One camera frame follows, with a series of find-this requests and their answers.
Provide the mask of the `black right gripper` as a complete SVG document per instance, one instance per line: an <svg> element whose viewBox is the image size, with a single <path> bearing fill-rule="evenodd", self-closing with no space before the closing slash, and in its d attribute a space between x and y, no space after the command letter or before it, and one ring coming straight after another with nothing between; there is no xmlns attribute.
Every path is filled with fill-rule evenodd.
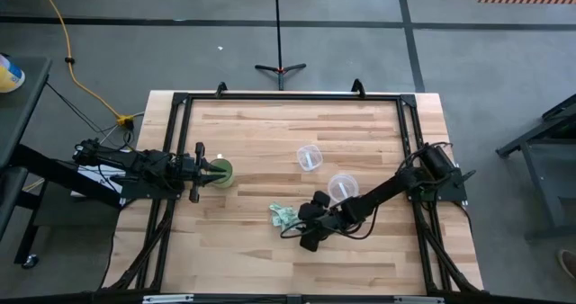
<svg viewBox="0 0 576 304"><path fill-rule="evenodd" d="M347 221L343 211L330 208L330 197L322 191L316 191L310 202L303 203L299 208L298 218L303 223L300 228L300 247L316 252L320 241L331 234L343 233L353 226Z"/></svg>

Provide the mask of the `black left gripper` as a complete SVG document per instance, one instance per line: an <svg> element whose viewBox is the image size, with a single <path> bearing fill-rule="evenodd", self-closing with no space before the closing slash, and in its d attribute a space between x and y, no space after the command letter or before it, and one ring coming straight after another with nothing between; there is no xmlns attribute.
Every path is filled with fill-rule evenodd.
<svg viewBox="0 0 576 304"><path fill-rule="evenodd" d="M225 173L227 171L227 160L215 158L212 161L203 159L205 146L202 142L195 144L194 157L189 154L177 155L174 164L174 178L176 186L180 190L185 189L185 182L191 182L192 188L189 192L189 201L199 202L199 187L201 185L202 169L206 172ZM224 174L206 174L202 177L202 185L212 185L222 187L227 183L227 176Z"/></svg>

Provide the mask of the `green plastic cup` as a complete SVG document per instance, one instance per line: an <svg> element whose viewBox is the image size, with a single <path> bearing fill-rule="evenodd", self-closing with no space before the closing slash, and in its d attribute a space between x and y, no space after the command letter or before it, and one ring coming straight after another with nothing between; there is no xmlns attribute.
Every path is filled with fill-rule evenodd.
<svg viewBox="0 0 576 304"><path fill-rule="evenodd" d="M234 170L231 162L225 158L216 158L211 161L212 166L223 169L223 172L209 171L209 174L219 174L220 178L211 182L211 185L217 188L228 188L234 181Z"/></svg>

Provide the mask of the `round clear plastic container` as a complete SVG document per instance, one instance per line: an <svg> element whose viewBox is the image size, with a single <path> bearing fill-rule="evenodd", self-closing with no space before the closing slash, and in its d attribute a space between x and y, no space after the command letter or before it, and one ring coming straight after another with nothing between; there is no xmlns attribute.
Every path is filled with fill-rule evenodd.
<svg viewBox="0 0 576 304"><path fill-rule="evenodd" d="M348 197L344 199L339 189L338 183L343 183L346 187ZM356 179L349 174L336 174L328 182L328 195L335 203L345 201L348 198L359 195L359 186Z"/></svg>

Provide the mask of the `square clear plastic container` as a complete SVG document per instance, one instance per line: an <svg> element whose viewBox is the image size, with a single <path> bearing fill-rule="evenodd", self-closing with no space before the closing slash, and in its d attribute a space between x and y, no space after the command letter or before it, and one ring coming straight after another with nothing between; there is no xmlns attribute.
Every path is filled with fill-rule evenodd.
<svg viewBox="0 0 576 304"><path fill-rule="evenodd" d="M312 168L309 168L307 165L307 160L305 156L307 152L310 153L311 156L311 160L313 163ZM296 157L299 165L301 166L301 169L306 172L315 170L323 163L323 156L320 152L320 149L315 145L307 145L299 148L296 152Z"/></svg>

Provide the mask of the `white sheet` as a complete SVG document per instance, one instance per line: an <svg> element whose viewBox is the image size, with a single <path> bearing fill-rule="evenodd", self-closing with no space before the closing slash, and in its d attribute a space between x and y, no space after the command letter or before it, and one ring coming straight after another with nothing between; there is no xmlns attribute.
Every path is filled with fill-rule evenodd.
<svg viewBox="0 0 576 304"><path fill-rule="evenodd" d="M77 168L77 171L95 181L98 182L100 185L115 191L121 192L122 186L112 180L113 176L124 176L125 172L121 169L117 169L108 165L97 165L97 166L82 166L80 165Z"/></svg>

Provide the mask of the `black tripod stand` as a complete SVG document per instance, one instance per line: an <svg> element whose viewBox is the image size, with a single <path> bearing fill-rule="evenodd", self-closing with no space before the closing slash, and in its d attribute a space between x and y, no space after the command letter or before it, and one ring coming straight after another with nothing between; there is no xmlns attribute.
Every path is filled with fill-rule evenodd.
<svg viewBox="0 0 576 304"><path fill-rule="evenodd" d="M255 65L255 69L274 73L277 77L278 90L283 91L284 79L286 74L289 73L290 71L304 69L307 67L307 65L305 63L301 63L289 67L284 67L279 0L274 0L274 8L275 8L274 16L275 16L276 43L277 43L277 66L269 67L265 65Z"/></svg>

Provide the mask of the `black cart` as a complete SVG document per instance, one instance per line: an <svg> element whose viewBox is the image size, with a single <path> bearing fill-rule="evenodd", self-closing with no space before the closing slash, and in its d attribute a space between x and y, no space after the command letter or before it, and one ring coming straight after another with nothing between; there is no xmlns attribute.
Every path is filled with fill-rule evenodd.
<svg viewBox="0 0 576 304"><path fill-rule="evenodd" d="M21 143L43 87L48 82L51 60L45 57L11 57L3 60L3 57L0 53L0 72L2 66L7 66L9 70L18 67L20 69L16 74L23 83L9 93L0 93L0 241L14 209L22 207L30 210L31 218L13 262L23 269L31 269L39 262L31 248L38 231L34 220L43 195L23 190L29 174L79 192L114 209L121 207L121 196L78 173L70 165L63 165Z"/></svg>

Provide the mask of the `yellow blue white tub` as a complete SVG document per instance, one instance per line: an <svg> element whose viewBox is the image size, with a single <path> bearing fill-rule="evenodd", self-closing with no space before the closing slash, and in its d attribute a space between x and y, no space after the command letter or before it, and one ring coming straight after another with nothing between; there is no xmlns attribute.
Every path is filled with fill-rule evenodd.
<svg viewBox="0 0 576 304"><path fill-rule="evenodd" d="M18 89L24 81L25 73L13 61L0 54L0 94Z"/></svg>

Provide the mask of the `dark metal table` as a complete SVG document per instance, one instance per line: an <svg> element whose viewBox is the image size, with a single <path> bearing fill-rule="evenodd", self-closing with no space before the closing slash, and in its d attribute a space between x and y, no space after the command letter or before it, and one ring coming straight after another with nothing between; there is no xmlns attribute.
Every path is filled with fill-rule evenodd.
<svg viewBox="0 0 576 304"><path fill-rule="evenodd" d="M576 235L576 219L565 210L569 203L576 207L576 94L543 113L536 127L496 154L507 158L516 151L525 159L548 221L547 228L526 233L525 240Z"/></svg>

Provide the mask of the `person's shoe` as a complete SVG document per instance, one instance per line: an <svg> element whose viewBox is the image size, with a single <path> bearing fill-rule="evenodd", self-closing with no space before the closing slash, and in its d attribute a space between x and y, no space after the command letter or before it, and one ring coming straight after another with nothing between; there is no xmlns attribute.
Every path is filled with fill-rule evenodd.
<svg viewBox="0 0 576 304"><path fill-rule="evenodd" d="M576 253L562 249L558 252L558 261L562 269L576 280Z"/></svg>

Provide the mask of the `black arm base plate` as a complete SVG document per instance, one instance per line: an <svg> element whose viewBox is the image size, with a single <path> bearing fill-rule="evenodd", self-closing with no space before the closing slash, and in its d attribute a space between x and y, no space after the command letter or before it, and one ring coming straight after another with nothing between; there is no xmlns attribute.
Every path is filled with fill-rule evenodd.
<svg viewBox="0 0 576 304"><path fill-rule="evenodd" d="M181 196L177 190L163 182L131 180L121 183L121 197L125 199L176 200Z"/></svg>
<svg viewBox="0 0 576 304"><path fill-rule="evenodd" d="M409 196L413 201L467 200L462 171L451 161L442 165L423 162L421 167L424 168L424 173L418 177L418 180L426 181L426 183L421 183L409 190Z"/></svg>

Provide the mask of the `black aluminium table frame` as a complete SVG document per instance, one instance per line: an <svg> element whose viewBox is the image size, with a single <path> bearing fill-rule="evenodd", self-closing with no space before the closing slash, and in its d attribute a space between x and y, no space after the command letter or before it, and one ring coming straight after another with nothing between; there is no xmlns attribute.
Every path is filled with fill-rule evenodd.
<svg viewBox="0 0 576 304"><path fill-rule="evenodd" d="M375 225L352 240L332 236L317 252L282 239L269 205L298 207L335 174L350 174L362 192L389 179L421 144L448 141L437 94L229 95L193 99L187 142L233 165L230 188L205 188L198 203L175 206L164 293L194 301L262 300L317 304L347 298L393 301L422 295L426 284L413 208L404 195L385 202ZM296 152L319 148L323 163L303 171Z"/></svg>

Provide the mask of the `silver bracket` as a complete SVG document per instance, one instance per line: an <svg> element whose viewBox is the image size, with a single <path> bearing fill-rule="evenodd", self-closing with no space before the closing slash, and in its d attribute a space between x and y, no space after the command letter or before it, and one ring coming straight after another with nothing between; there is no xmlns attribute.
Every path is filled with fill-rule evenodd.
<svg viewBox="0 0 576 304"><path fill-rule="evenodd" d="M144 296L141 304L191 304L193 302L193 294L156 294Z"/></svg>
<svg viewBox="0 0 576 304"><path fill-rule="evenodd" d="M445 304L443 298L428 296L394 296L394 304Z"/></svg>

